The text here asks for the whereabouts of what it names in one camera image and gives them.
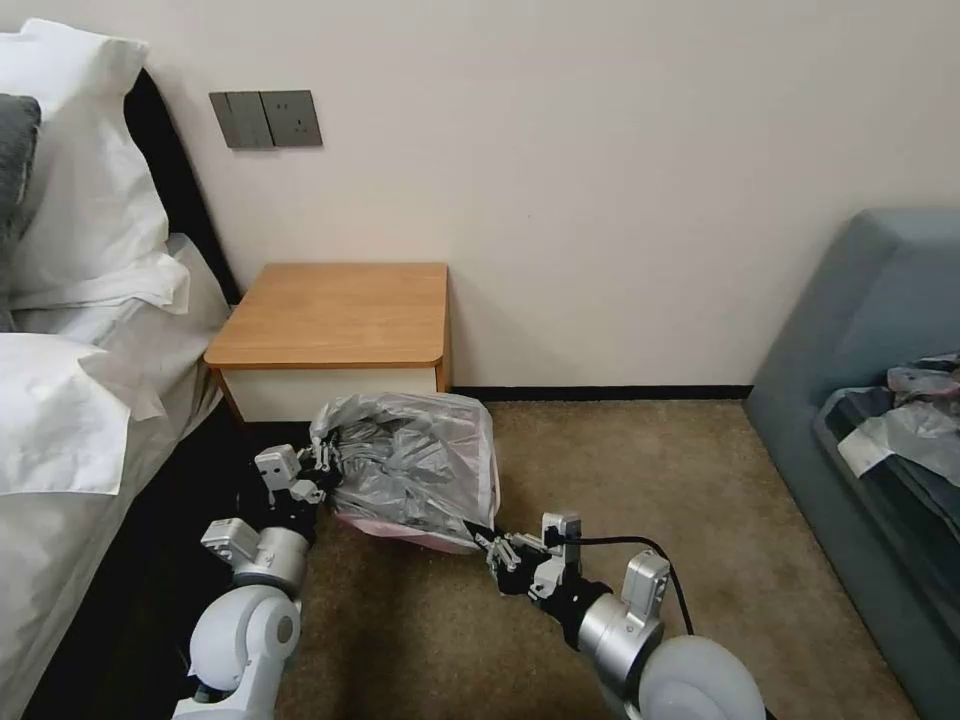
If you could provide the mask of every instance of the silver cylinder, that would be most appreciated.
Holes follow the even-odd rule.
[[[256,557],[237,566],[238,585],[262,583],[279,587],[297,597],[307,573],[307,539],[282,527],[265,528],[260,533]]]
[[[659,618],[641,619],[626,603],[607,594],[587,610],[577,644],[590,658],[600,682],[618,698],[626,698],[636,689],[644,663],[662,638]]]

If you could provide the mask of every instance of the light switch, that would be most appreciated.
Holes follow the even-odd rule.
[[[322,146],[317,111],[309,90],[260,93],[273,144],[277,147]]]
[[[238,150],[274,146],[258,92],[210,93],[227,147]]]

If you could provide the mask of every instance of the floor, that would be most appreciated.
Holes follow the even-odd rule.
[[[915,718],[737,402],[493,403],[499,524],[574,509],[585,535],[670,553],[697,631],[752,670],[780,720]],[[619,590],[634,549],[584,549]],[[501,598],[479,556],[322,522],[278,720],[604,718],[559,626]],[[668,634],[681,628],[676,598]]]

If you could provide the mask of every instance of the bedside table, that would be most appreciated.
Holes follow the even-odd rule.
[[[447,266],[270,264],[204,359],[247,422],[355,393],[449,389]]]

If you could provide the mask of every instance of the white bed sheet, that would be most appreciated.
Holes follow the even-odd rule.
[[[131,427],[117,495],[0,497],[0,720],[23,713],[134,498],[220,400],[199,360],[229,308],[189,239],[171,236],[168,248],[190,273],[184,314],[134,299],[16,315],[22,331],[90,343],[138,367],[167,417]]]

